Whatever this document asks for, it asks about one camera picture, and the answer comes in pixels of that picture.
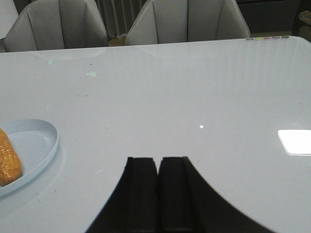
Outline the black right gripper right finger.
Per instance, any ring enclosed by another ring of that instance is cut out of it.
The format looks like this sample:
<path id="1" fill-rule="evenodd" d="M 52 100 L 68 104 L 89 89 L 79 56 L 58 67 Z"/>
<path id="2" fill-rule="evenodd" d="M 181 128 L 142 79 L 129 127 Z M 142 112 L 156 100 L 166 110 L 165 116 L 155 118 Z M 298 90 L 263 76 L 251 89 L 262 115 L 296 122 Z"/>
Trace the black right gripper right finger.
<path id="1" fill-rule="evenodd" d="M 269 233 L 232 206 L 188 157 L 164 157 L 158 174 L 162 233 Z"/>

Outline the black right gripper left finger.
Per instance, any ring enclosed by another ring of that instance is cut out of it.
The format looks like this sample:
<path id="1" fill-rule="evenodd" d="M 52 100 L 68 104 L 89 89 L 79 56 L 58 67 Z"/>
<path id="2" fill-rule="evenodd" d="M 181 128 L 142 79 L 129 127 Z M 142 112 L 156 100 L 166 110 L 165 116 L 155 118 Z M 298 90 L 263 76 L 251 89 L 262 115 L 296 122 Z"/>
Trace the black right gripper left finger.
<path id="1" fill-rule="evenodd" d="M 127 159 L 123 174 L 88 233 L 157 232 L 157 171 L 152 158 Z"/>

